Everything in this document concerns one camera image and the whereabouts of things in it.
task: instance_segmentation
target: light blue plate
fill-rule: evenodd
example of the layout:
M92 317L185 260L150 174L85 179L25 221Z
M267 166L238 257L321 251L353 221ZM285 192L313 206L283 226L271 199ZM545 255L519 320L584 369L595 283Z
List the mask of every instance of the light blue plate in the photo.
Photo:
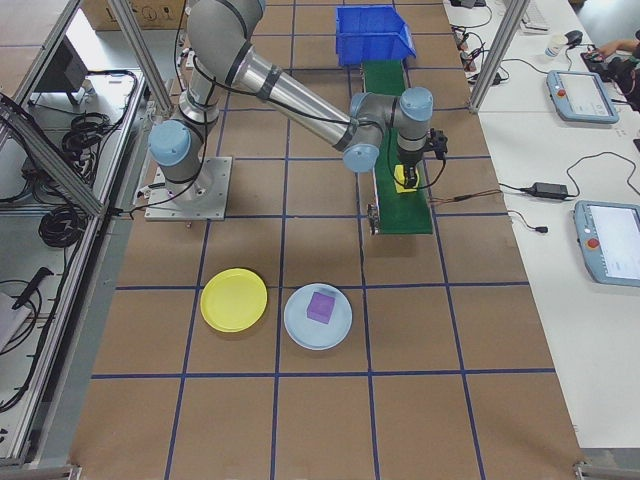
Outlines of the light blue plate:
M313 293L335 298L329 323L307 317L307 307ZM298 345L309 350L327 350L345 339L351 328L351 305L343 293L331 285L312 283L296 290L284 307L284 327Z

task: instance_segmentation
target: yellow block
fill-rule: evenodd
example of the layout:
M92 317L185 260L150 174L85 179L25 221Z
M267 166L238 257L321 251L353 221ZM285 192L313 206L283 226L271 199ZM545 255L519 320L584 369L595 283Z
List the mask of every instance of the yellow block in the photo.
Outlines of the yellow block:
M402 185L398 185L398 182L404 184L404 168L402 165L396 165L396 168L393 172L393 176L396 178L397 182L394 181L393 184L396 186L396 193L411 193L416 192L417 188L404 188ZM416 171L416 176L418 177L418 181L416 185L420 183L420 176Z

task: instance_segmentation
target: green conveyor belt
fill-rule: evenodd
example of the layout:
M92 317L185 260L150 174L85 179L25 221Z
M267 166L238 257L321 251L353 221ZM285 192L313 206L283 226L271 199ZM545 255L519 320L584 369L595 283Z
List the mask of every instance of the green conveyor belt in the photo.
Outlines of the green conveyor belt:
M401 62L365 62L363 69L364 86L367 92L398 96L404 92L406 87ZM399 163L395 147L396 135L397 132L394 129L383 139L374 170L379 217L378 233L409 235L433 233L426 189L400 194L396 192L394 180L389 172L389 163L391 163L391 171ZM391 155L389 162L387 162L388 155ZM419 166L419 174L420 184L423 184L425 175L421 166Z

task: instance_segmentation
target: cup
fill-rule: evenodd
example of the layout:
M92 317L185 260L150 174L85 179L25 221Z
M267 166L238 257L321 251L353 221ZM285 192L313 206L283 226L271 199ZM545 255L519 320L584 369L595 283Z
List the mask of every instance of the cup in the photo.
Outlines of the cup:
M567 44L567 37L564 35L554 35L549 39L549 44L544 54L548 57L557 57L562 47Z

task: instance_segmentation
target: robotic arm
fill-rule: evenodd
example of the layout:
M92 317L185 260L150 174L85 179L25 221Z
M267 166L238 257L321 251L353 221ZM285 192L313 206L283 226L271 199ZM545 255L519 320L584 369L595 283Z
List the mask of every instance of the robotic arm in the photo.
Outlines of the robotic arm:
M151 152L168 184L177 186L197 177L205 124L213 126L218 119L217 84L224 84L268 101L342 152L346 166L354 172L373 169L382 138L390 128L397 128L404 186L415 186L415 166L422 153L436 149L440 157L446 152L446 137L429 129L431 93L417 87L400 97L357 94L346 115L256 52L250 38L264 9L264 0L199 0L192 7L188 32L196 68L180 97L179 111L155 127L150 137ZM197 178L193 192L186 192L183 201L194 198L207 181Z

